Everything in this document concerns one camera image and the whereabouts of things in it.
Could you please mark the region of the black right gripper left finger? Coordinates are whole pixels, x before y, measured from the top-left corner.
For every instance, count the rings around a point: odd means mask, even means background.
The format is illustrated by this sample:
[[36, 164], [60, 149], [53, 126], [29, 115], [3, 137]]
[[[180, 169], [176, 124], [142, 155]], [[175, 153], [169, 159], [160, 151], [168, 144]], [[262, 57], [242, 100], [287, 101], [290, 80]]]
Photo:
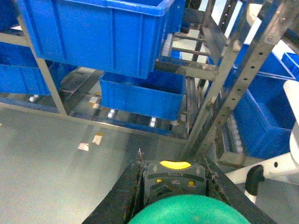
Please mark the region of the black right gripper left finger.
[[137, 151], [115, 185], [83, 221], [84, 224], [127, 224], [143, 207], [144, 153]]

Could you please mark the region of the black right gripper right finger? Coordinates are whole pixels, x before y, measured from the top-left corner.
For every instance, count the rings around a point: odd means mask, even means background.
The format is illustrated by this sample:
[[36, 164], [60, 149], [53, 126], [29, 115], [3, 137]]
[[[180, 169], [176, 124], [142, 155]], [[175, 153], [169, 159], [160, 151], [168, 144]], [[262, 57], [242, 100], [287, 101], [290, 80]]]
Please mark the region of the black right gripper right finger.
[[206, 195], [218, 199], [240, 212], [251, 224], [274, 224], [275, 221], [254, 205], [244, 193], [207, 156], [202, 156], [205, 168]]

